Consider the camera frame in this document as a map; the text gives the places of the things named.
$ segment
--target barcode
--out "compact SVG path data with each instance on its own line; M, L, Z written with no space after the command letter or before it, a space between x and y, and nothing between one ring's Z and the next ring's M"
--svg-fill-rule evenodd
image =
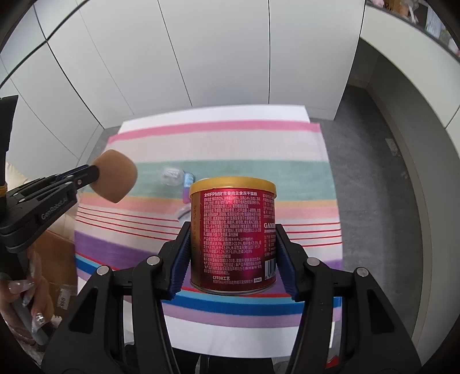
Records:
M270 279L275 276L276 263L275 259L265 261L265 279Z
M69 307L69 301L70 291L61 288L61 291L59 292L59 296L57 298L57 306L61 309L67 310L67 308Z

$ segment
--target green stripe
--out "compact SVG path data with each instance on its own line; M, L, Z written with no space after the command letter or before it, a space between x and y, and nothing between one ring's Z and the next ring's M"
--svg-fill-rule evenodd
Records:
M165 186L160 181L164 167L190 172L195 180L222 175L251 176L276 185L279 200L335 200L334 181L328 162L219 160L141 163L138 181L129 196L182 198L182 186Z

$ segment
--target red stripe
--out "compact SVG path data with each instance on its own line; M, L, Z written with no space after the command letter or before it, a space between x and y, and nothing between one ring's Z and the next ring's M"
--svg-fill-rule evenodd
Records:
M324 225L340 225L340 222L328 222L328 223L290 223L283 226L324 226Z
M328 238L340 238L342 235L333 235L333 236L318 236L314 238L290 238L290 240L305 240L305 239L328 239Z
M334 230L315 230L315 231L286 231L287 234L306 234L306 233L329 233L332 231L340 231L340 228Z
M106 264L100 263L99 261L96 261L94 258L91 258L91 257L89 257L89 256L87 256L87 255L84 255L84 254L80 253L80 252L75 252L75 253L76 253L77 255L79 255L79 256L82 256L82 257L86 258L87 260L93 261L94 263L96 263L96 264L98 264L98 265L100 265L100 266L106 265ZM118 269L118 268L116 268L116 267L114 267L114 266L110 266L110 268L111 268L112 270L120 270L120 269Z
M116 214L118 216L126 216L126 217L134 217L134 218L144 218L144 219L153 219L157 221L168 221L168 222L179 222L177 219L167 219L167 218L155 218L155 217L145 217L145 216L133 216L131 214L123 214L123 213L115 213L115 212L107 212L105 210L97 210L97 209L91 209L91 208L85 208L84 206L79 206L79 208L82 209L87 209L87 210L92 210L94 212L100 212L100 213L110 213L110 214Z
M114 219L114 220L122 221L122 222L138 223L140 225L146 225L146 226L156 226L156 227L165 227L165 228L179 228L179 227L176 227L176 226L155 225L154 223L144 223L144 222L138 222L138 221L129 221L129 220L126 220L126 219L113 218L113 217L107 217L107 216L100 216L99 214L91 214L91 213L86 213L86 212L79 212L79 213L86 214L88 216Z
M95 221L95 222L100 222L100 223L106 223L108 225L114 225L114 226L119 226L119 227L125 227L125 228L132 228L134 230L142 230L142 231L147 231L149 233L159 233L159 234L169 234L169 235L175 235L177 236L177 233L167 233L166 231L156 231L156 230L149 230L148 228L139 228L139 227L132 227L132 226L125 226L125 225L120 225L118 223L112 223L112 222L107 222L107 221L101 221L93 218L88 218L85 216L80 216L77 214L77 217L84 218L90 221Z
M334 245L334 244L342 244L342 242L338 241L337 243L306 244L306 245L303 245L302 247L322 247L323 245Z
M181 289L184 291L206 293L206 292L197 290L196 288L187 287L187 286L182 286ZM251 294L251 295L241 295L241 297L244 297L244 298L289 298L291 297L291 295L287 293L259 293L259 294L256 293L256 294Z
M157 239L157 240L162 240L162 241L170 241L171 240L171 239L165 239L165 238L157 238L155 236L148 236L148 235L142 235L142 234L129 233L127 231L121 231L121 230L117 230L115 228L110 228L110 227L105 227L105 226L99 226L99 225L95 225L94 223L84 222L84 221L80 221L78 219L75 219L75 220L77 222L85 223L86 225L89 225L89 226L104 228L106 230L116 231L118 233L130 234L130 235L135 235L135 236L142 236L143 238Z

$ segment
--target gold can lid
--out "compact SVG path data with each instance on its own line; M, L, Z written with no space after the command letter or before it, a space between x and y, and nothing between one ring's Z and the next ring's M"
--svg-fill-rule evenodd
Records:
M276 197L276 186L270 181L249 176L218 176L201 179L190 186L190 196L195 192L212 190L215 188L250 188L253 190L268 191Z

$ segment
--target red can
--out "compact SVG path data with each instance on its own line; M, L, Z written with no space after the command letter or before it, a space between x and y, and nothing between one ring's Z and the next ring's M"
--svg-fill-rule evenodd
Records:
M217 177L191 185L196 288L239 295L275 282L275 197L275 185L258 178Z

